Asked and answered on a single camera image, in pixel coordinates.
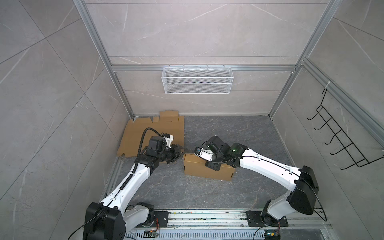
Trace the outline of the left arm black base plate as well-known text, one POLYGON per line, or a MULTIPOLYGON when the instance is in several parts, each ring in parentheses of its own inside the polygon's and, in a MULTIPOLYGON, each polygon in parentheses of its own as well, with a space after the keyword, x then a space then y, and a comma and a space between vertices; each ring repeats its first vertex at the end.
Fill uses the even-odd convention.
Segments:
POLYGON ((155 211, 154 217, 147 224, 142 224, 145 228, 166 228, 169 221, 169 212, 167 211, 155 211))

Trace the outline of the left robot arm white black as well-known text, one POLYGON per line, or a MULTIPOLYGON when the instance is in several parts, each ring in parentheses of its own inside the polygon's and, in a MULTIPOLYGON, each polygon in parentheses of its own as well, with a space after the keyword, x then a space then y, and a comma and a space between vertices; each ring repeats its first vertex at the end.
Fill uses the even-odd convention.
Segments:
POLYGON ((161 162, 169 164, 181 157, 180 147, 172 144, 173 139, 169 134, 151 137, 149 145, 139 149, 135 164, 122 182, 100 203, 89 205, 84 240, 122 240, 135 227, 150 227, 156 222, 153 205, 139 202, 130 208, 129 203, 161 162))

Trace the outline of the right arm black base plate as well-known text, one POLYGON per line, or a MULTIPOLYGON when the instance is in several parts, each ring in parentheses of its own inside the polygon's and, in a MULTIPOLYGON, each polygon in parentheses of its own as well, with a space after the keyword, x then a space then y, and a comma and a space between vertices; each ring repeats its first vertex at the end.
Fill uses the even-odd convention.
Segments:
POLYGON ((275 220, 270 217, 262 217, 262 211, 246 211, 246 220, 249 227, 288 227, 286 217, 280 220, 275 220))

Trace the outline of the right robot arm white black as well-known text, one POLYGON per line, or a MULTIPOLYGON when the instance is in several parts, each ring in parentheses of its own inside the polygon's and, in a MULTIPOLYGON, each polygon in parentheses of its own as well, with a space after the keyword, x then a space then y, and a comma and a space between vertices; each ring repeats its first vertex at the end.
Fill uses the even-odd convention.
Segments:
POLYGON ((261 174, 287 189, 277 199, 267 201, 260 218, 264 225, 273 226, 286 215, 299 212, 312 215, 318 203, 319 185, 313 169, 288 166, 258 154, 249 147, 234 143, 229 146, 218 136, 211 137, 195 155, 205 160, 206 167, 218 171, 221 165, 244 168, 261 174))

